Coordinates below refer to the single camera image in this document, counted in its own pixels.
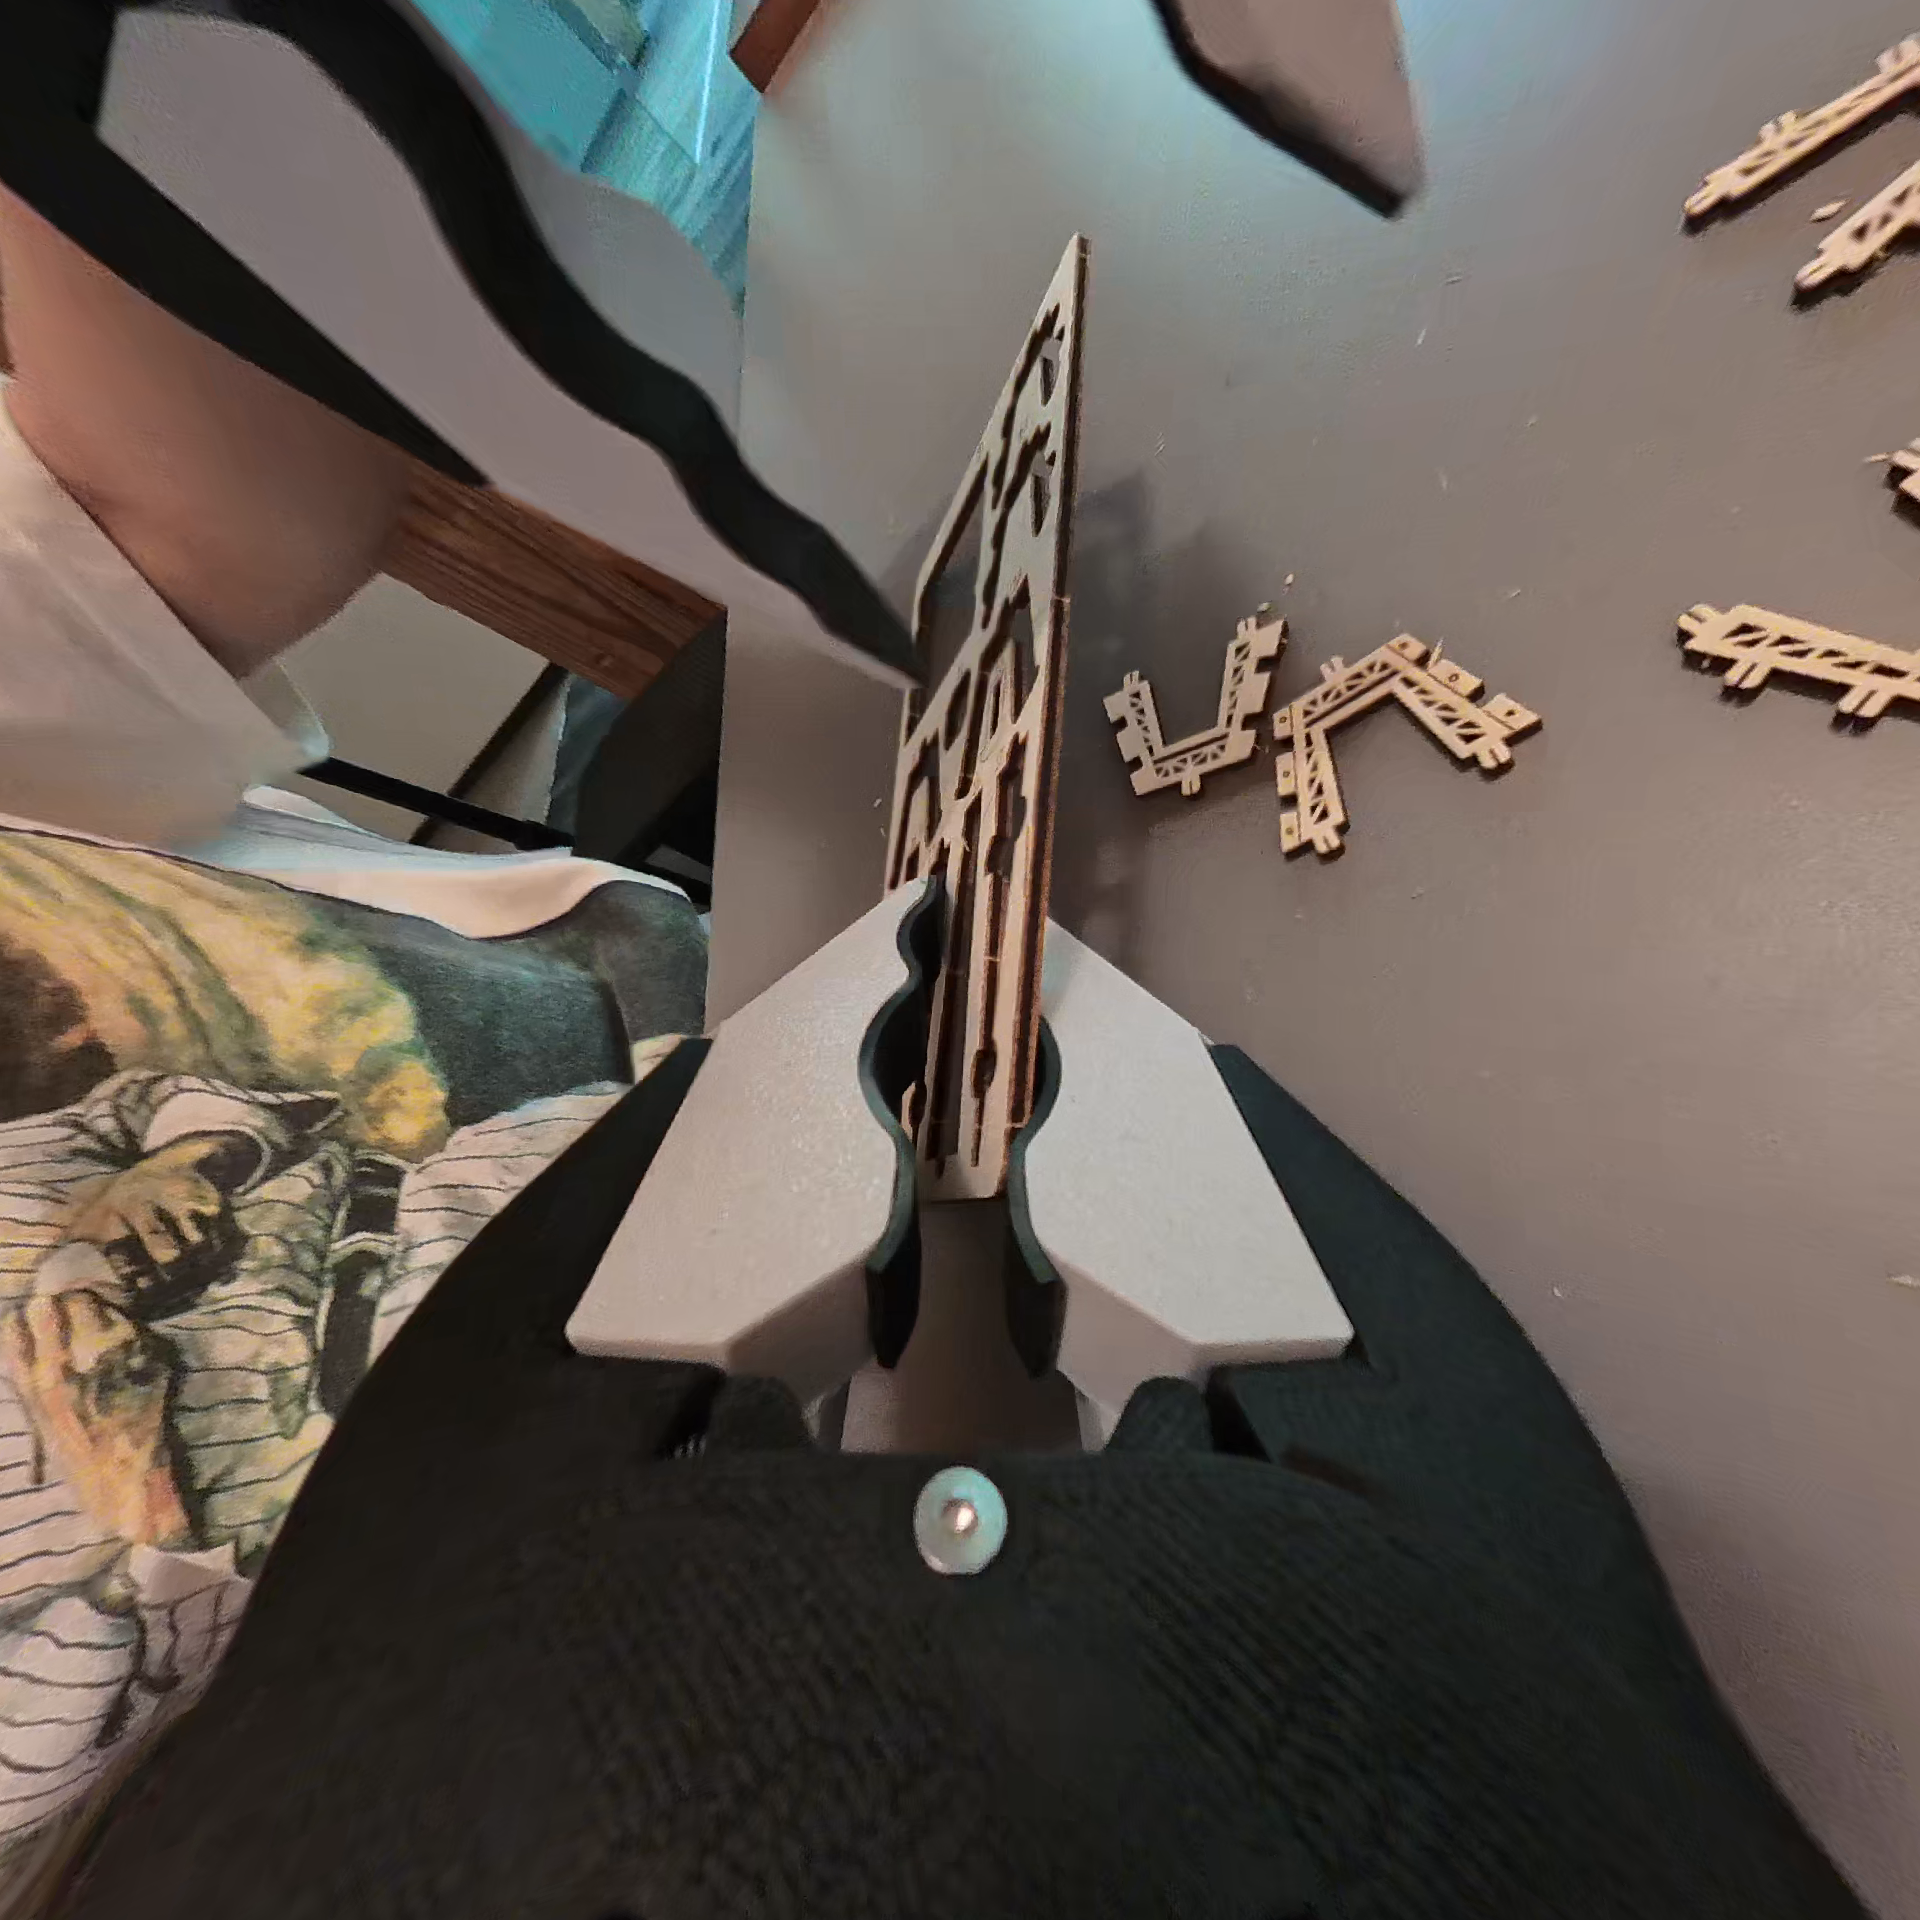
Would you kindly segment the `person's printed white t-shirt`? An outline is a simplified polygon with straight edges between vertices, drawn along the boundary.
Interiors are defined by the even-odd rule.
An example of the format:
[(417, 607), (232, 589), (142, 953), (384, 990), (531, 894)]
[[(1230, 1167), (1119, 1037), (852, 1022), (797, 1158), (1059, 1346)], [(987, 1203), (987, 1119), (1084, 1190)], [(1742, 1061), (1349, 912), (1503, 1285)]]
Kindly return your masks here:
[(208, 1687), (359, 1386), (679, 1041), (704, 914), (279, 786), (276, 669), (187, 637), (5, 418), (3, 1858), (28, 1909)]

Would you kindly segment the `grey desk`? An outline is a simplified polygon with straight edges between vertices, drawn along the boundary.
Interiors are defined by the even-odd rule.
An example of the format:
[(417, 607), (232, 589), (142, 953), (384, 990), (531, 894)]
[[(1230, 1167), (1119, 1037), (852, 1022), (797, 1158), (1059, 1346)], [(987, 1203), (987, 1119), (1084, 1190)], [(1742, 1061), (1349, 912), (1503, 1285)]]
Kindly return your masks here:
[[(1915, 111), (1702, 232), (1685, 197), (1915, 6), (1401, 6), (1425, 187), (1263, 149), (1149, 6), (822, 6), (757, 129), (740, 433), (909, 599), (1044, 281), (1091, 241), (1052, 910), (1254, 1055), (1467, 1255), (1639, 1502), (1753, 1747), (1915, 1917), (1915, 721), (1726, 704), (1676, 617), (1915, 645), (1915, 248), (1791, 303)], [(1254, 755), (1141, 799), (1103, 698)], [(1542, 719), (1501, 777), (1271, 713), (1412, 637)]]

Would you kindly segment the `person's left forearm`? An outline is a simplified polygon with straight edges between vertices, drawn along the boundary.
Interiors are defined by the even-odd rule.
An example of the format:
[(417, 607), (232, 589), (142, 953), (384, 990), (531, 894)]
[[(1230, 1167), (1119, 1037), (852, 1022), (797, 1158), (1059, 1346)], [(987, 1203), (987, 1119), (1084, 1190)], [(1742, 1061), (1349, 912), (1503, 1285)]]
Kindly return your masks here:
[(235, 679), (387, 567), (415, 493), (387, 440), (279, 383), (3, 194), (7, 413)]

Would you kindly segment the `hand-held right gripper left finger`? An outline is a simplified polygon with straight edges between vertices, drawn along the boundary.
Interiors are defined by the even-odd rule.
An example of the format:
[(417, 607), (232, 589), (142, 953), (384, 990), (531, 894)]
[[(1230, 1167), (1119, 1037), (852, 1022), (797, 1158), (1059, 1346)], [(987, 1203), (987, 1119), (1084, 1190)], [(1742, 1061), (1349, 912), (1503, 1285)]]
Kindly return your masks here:
[(943, 886), (911, 880), (721, 1022), (566, 1322), (584, 1357), (781, 1381), (893, 1370), (921, 1307), (919, 1151)]

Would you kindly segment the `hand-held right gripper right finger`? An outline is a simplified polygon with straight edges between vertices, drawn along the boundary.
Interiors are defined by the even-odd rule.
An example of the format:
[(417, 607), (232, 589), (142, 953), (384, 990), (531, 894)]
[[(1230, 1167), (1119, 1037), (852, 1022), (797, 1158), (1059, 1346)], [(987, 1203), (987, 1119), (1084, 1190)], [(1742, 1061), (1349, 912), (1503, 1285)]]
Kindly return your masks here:
[(1206, 1039), (1056, 923), (1006, 1206), (1014, 1350), (1071, 1386), (1084, 1426), (1116, 1426), (1147, 1381), (1353, 1343)]

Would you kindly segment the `wooden puzzle part sheet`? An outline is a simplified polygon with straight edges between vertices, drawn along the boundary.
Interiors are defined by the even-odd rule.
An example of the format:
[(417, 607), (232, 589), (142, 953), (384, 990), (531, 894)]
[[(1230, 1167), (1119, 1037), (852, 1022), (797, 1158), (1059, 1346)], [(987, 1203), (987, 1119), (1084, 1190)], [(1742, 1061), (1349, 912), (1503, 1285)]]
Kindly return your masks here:
[(934, 879), (947, 897), (911, 1106), (931, 1203), (1004, 1194), (1036, 1111), (1088, 257), (1075, 234), (913, 591), (913, 638), (928, 647), (934, 591), (976, 523), (966, 634), (902, 704), (881, 872), (887, 894)]

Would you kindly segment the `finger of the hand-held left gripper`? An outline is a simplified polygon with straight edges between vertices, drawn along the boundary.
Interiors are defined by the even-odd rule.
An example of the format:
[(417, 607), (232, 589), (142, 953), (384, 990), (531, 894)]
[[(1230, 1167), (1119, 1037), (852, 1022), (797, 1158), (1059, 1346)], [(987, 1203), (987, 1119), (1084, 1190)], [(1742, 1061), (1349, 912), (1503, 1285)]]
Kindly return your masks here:
[(1263, 145), (1393, 221), (1425, 184), (1393, 2), (1156, 2), (1187, 79)]
[(549, 159), (415, 6), (127, 6), (107, 151), (397, 406), (379, 433), (757, 634), (921, 683), (900, 616), (739, 438), (740, 315)]

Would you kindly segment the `wooden arch truss piece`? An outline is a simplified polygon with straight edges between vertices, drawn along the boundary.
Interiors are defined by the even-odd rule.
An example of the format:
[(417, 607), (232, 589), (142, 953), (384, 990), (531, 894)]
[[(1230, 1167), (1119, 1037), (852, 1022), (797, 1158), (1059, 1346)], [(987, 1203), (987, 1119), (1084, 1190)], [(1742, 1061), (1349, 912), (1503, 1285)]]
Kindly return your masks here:
[(1214, 726), (1180, 739), (1163, 735), (1145, 675), (1126, 672), (1101, 707), (1134, 793), (1147, 799), (1174, 789), (1193, 801), (1212, 776), (1246, 765), (1256, 751), (1272, 669), (1285, 647), (1286, 619), (1272, 607), (1262, 605), (1243, 617), (1222, 656)]
[(1676, 643), (1695, 672), (1718, 679), (1727, 704), (1765, 690), (1819, 695), (1835, 731), (1864, 731), (1889, 713), (1917, 717), (1917, 654), (1753, 607), (1694, 607), (1676, 619)]
[(1484, 777), (1501, 777), (1516, 743), (1542, 728), (1534, 710), (1487, 690), (1441, 647), (1407, 634), (1353, 663), (1324, 663), (1307, 693), (1271, 713), (1285, 857), (1344, 856), (1351, 817), (1337, 783), (1334, 736), (1383, 710), (1404, 712), (1455, 766)]
[[(1694, 234), (1736, 215), (1896, 112), (1915, 111), (1915, 102), (1917, 38), (1905, 35), (1876, 56), (1862, 81), (1815, 107), (1780, 112), (1734, 159), (1710, 169), (1681, 205), (1681, 226)], [(1791, 277), (1791, 303), (1800, 307), (1852, 291), (1888, 255), (1915, 250), (1917, 163), (1821, 224), (1823, 235)]]

